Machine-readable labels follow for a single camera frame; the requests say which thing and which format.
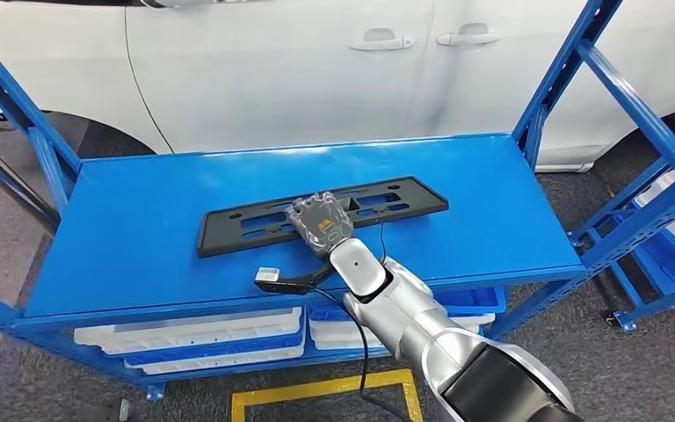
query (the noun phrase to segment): blue upright post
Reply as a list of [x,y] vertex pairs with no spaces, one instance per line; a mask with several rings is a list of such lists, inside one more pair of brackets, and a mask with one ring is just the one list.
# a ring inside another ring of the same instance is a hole
[[547,117],[581,66],[583,59],[576,52],[577,44],[581,40],[596,42],[620,3],[621,0],[589,0],[586,3],[578,19],[576,19],[573,29],[570,30],[562,47],[555,55],[555,59],[552,61],[540,86],[513,129],[513,139],[516,140],[522,150],[526,149],[527,132],[536,128],[538,116],[544,112],[543,118]]
[[540,152],[540,142],[542,140],[542,128],[545,125],[548,109],[545,105],[541,106],[534,116],[532,124],[526,131],[526,143],[524,144],[524,158],[529,163],[532,171],[537,167],[537,156]]
[[[596,231],[596,229],[589,229],[588,234],[594,242],[601,241],[601,236]],[[630,283],[628,275],[622,271],[622,267],[617,263],[614,263],[613,265],[609,266],[609,269],[612,270],[614,277],[617,278],[617,281],[625,288],[625,293],[628,295],[628,299],[633,303],[633,305],[636,307],[642,306],[643,302],[640,294],[638,294],[637,290],[635,290],[635,287],[633,287],[632,283]]]
[[45,136],[36,127],[27,129],[27,139],[33,146],[40,167],[44,169],[47,189],[50,191],[50,197],[53,198],[55,208],[59,214],[63,214],[63,209],[69,204],[69,198],[66,190],[63,189],[65,182],[55,149],[47,144]]

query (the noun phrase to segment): gray carpet floor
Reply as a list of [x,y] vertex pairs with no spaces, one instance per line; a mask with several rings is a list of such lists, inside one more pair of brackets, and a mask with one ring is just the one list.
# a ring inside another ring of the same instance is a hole
[[[595,168],[584,174],[539,175],[566,229],[576,227],[640,171],[653,157],[644,140],[622,142]],[[521,239],[522,248],[526,239]],[[48,247],[44,241],[35,256],[28,288]],[[641,290],[646,281],[625,260],[628,276]],[[511,303],[531,287],[512,289]],[[675,311],[651,316],[638,331],[623,333],[608,327],[599,313],[627,307],[624,294],[609,273],[584,284],[570,296],[513,332],[508,340],[538,356],[558,374],[575,400],[579,414],[591,422],[675,421]],[[400,367],[391,359],[372,360],[370,371]],[[192,381],[170,382],[165,399],[149,403],[143,394],[90,370],[83,369],[7,338],[0,344],[0,421],[73,421],[101,406],[132,401],[137,420],[226,421],[232,392],[323,381],[359,373],[359,362],[265,371]],[[424,420],[439,420],[424,384],[416,380]],[[404,408],[401,390],[377,389],[376,394]],[[392,418],[363,403],[356,393],[254,406],[248,420],[384,421]]]

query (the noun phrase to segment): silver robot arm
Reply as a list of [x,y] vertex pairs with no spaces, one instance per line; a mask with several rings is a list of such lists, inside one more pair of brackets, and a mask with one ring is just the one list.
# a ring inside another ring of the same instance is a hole
[[390,257],[380,262],[352,237],[351,220],[331,193],[297,200],[287,214],[312,251],[345,281],[348,311],[424,377],[446,420],[582,420],[572,413],[569,391],[539,360],[461,328],[423,281]]

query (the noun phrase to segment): yellow tape line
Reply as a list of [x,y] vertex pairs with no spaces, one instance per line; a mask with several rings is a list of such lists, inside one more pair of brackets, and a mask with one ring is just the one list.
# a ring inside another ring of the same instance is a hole
[[[397,369],[369,374],[366,378],[366,387],[370,389],[393,384],[403,385],[403,393],[410,420],[413,422],[423,422],[423,416],[420,413],[420,402],[417,400],[417,391],[415,390],[415,380],[409,369]],[[277,389],[257,389],[235,393],[231,395],[231,422],[244,422],[245,406],[328,396],[330,394],[354,391],[359,389],[359,387],[360,375],[356,375],[336,380],[279,387]]]

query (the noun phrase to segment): white car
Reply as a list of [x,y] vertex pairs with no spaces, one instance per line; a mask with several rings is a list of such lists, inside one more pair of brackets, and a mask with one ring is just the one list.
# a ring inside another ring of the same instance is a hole
[[[178,7],[149,7],[177,4]],[[584,0],[0,1],[0,59],[37,105],[156,152],[510,131]],[[675,113],[675,0],[625,0],[601,51]],[[588,69],[540,170],[635,129]]]

